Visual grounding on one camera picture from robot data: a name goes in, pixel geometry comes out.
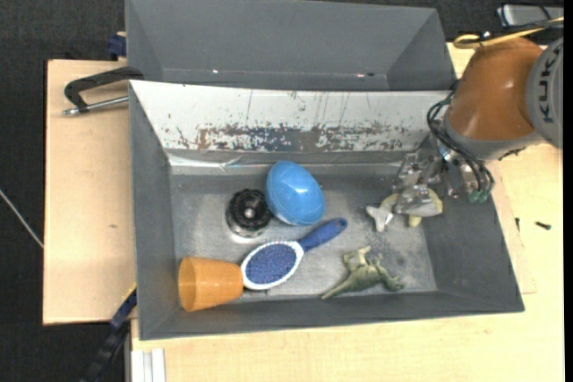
blue hair brush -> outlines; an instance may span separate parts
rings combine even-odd
[[[295,273],[305,252],[334,239],[348,222],[336,218],[310,231],[299,241],[268,242],[247,255],[241,265],[243,283],[250,290],[268,290]]]

white wire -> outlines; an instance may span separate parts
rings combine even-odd
[[[36,243],[43,249],[44,243],[39,239],[38,235],[34,232],[34,230],[31,228],[31,226],[28,225],[28,222],[24,219],[24,217],[18,211],[16,206],[14,206],[14,204],[8,199],[8,196],[6,196],[4,194],[4,192],[2,191],[2,188],[0,188],[0,196],[2,196],[2,198],[6,201],[6,204],[8,204],[8,207],[12,209],[13,213],[16,214],[16,216],[21,221],[21,223],[24,225],[26,230],[30,233],[30,235],[32,236],[34,241],[36,241]]]

rust stain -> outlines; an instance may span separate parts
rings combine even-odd
[[[323,124],[312,128],[289,126],[284,123],[247,127],[239,123],[225,125],[198,125],[192,142],[199,150],[229,151],[299,151],[328,153],[336,151],[393,150],[403,146],[395,132],[406,133],[403,126],[368,123],[352,127],[328,127]]]

wooden table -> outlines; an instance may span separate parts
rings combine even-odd
[[[458,72],[471,53],[451,50]],[[121,65],[48,63],[46,325],[109,320],[135,279],[127,110],[61,115],[71,106],[66,82]],[[86,98],[124,93],[118,84]],[[531,147],[494,168],[501,177],[494,198],[524,313],[145,342],[134,319],[130,344],[164,348],[169,382],[562,380],[562,154]]]

metal clamp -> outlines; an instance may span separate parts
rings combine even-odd
[[[113,98],[94,104],[88,104],[80,95],[80,93],[83,91],[123,80],[143,80],[143,74],[133,67],[122,67],[113,71],[98,73],[97,75],[91,75],[90,77],[70,81],[64,89],[64,94],[68,100],[75,105],[75,107],[64,110],[64,115],[84,114],[97,108],[103,108],[106,106],[113,106],[127,102],[128,97],[124,96],[121,98]]]

